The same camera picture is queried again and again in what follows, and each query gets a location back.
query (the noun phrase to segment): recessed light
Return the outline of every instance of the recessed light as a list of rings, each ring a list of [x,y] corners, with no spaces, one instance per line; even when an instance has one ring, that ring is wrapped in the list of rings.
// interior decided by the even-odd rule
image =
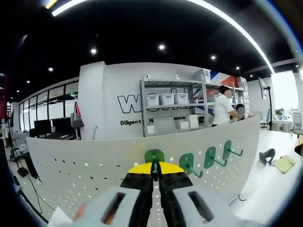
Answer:
[[[158,46],[158,49],[161,50],[161,51],[165,50],[165,45],[160,44],[160,45]]]
[[[91,54],[95,55],[95,54],[97,53],[97,50],[96,50],[95,48],[92,48],[92,49],[90,50],[90,52],[91,52]]]

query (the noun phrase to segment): black ceiling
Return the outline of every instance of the black ceiling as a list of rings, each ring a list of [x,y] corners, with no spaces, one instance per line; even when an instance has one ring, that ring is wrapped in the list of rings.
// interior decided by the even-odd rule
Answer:
[[[168,62],[236,76],[248,76],[244,72],[265,65],[236,29],[186,0],[91,0],[53,17],[51,11],[66,2],[59,0],[50,10],[42,7],[41,0],[11,2],[4,18],[7,32],[0,44],[5,96],[20,101],[77,77],[81,65],[97,61],[107,65]],[[271,62],[292,58],[285,39],[251,0],[209,2],[247,30]],[[163,52],[157,49],[160,43],[167,47]],[[92,47],[98,50],[94,56]],[[215,61],[210,59],[212,54],[217,56]],[[270,72],[257,75],[265,77]]]

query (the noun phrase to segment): floor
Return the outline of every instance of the floor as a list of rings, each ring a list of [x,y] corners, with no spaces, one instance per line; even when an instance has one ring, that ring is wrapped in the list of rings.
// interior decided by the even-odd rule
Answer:
[[[302,167],[303,157],[294,152],[297,143],[296,135],[285,132],[260,130],[258,151],[254,166],[250,176],[241,194],[245,201],[235,200],[230,208],[239,218],[255,220],[260,223],[267,223],[277,214],[280,207],[292,194],[300,169]],[[280,158],[288,154],[296,161],[296,165],[286,174],[281,174],[273,166],[262,166],[258,163],[258,153],[265,152],[270,148],[276,150],[276,157]],[[7,156],[10,155],[10,149],[7,149]],[[25,161],[21,161],[24,168],[27,168]],[[19,180],[24,194],[31,201],[33,206],[42,212],[42,216],[50,220],[54,209],[57,208],[53,196],[47,192],[43,184],[36,182],[36,179],[30,177],[20,177],[17,174],[18,167],[16,163],[9,162],[12,173]]]

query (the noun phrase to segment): white pegboard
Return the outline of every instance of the white pegboard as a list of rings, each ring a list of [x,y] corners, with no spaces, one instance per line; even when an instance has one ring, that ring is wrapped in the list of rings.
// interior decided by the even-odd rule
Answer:
[[[27,144],[48,192],[73,218],[83,202],[98,197],[110,186],[119,186],[130,168],[144,163],[144,154],[150,149],[162,150],[165,161],[176,165],[183,154],[192,153],[195,170],[204,172],[201,179],[191,174],[192,183],[202,184],[230,202],[241,193],[250,173],[258,146],[259,122],[260,119],[254,117],[203,130],[125,140],[28,138]],[[215,163],[205,170],[206,150],[215,146],[217,159],[222,161],[227,140],[232,141],[235,152],[244,149],[243,155],[238,157],[231,153],[226,167]],[[160,195],[159,189],[154,190],[149,224],[159,226],[162,223],[164,227],[166,221],[157,195]]]

